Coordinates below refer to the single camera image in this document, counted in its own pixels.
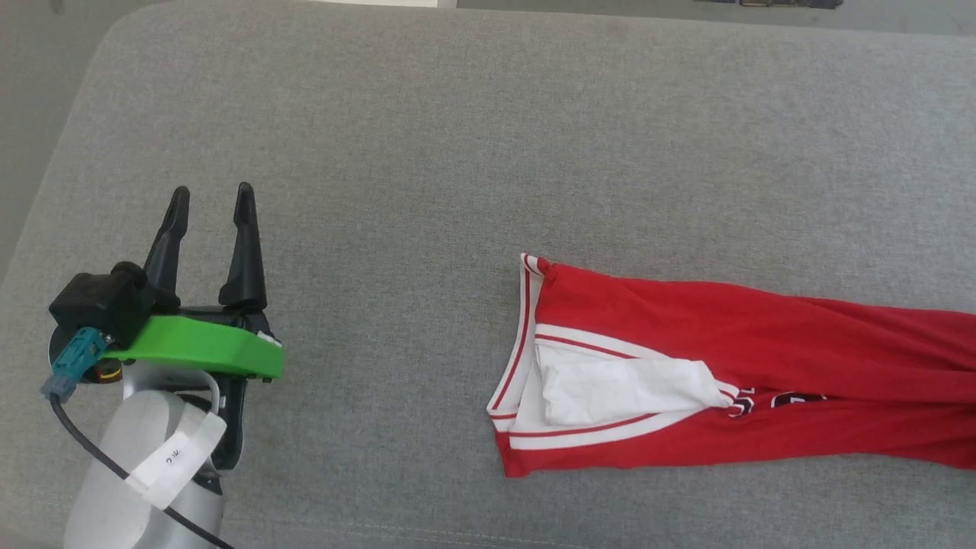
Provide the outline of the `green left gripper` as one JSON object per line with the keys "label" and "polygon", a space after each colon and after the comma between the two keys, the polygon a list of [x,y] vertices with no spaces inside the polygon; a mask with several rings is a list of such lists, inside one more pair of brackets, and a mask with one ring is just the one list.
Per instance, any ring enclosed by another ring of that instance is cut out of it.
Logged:
{"label": "green left gripper", "polygon": [[[156,310],[180,309],[175,294],[182,237],[191,192],[175,188],[143,265]],[[271,331],[266,307],[264,258],[252,186],[238,185],[233,211],[233,257],[217,302],[223,308],[184,308],[175,316],[153,316],[129,348],[111,346],[105,361],[155,364],[173,371],[202,371],[217,384],[217,415],[226,422],[222,441],[210,456],[218,470],[236,467],[243,448],[247,383],[282,378],[284,349]]]}

